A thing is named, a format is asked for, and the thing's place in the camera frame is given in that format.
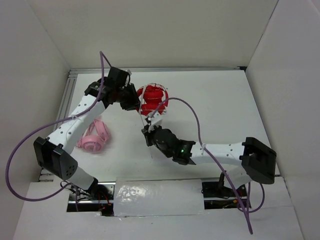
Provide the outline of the red headphones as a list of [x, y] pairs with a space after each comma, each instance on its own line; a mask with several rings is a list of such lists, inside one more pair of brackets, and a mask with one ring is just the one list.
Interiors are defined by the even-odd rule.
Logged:
[[149, 83], [142, 86], [136, 93], [138, 98], [141, 98], [136, 110], [143, 116], [153, 112], [164, 99], [169, 97], [166, 88], [158, 83]]

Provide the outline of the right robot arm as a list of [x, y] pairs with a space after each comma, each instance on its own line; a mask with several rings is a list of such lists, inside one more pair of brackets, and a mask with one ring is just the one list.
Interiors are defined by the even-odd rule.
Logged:
[[204, 144], [182, 140], [171, 130], [161, 126], [144, 126], [142, 129], [146, 145], [156, 147], [164, 156], [179, 165], [214, 163], [235, 168], [221, 176], [218, 190], [230, 196], [235, 189], [250, 182], [272, 185], [276, 175], [276, 152], [254, 137], [232, 144]]

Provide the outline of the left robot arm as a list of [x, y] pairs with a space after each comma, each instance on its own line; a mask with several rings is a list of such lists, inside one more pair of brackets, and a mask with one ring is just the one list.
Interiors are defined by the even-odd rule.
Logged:
[[98, 180], [85, 172], [71, 156], [72, 151], [90, 124], [109, 105], [119, 103], [126, 111], [135, 110], [140, 100], [131, 74], [111, 67], [108, 75], [92, 82], [71, 115], [46, 138], [38, 137], [34, 143], [37, 163], [43, 169], [68, 181], [81, 190], [88, 200], [97, 197], [102, 188]]

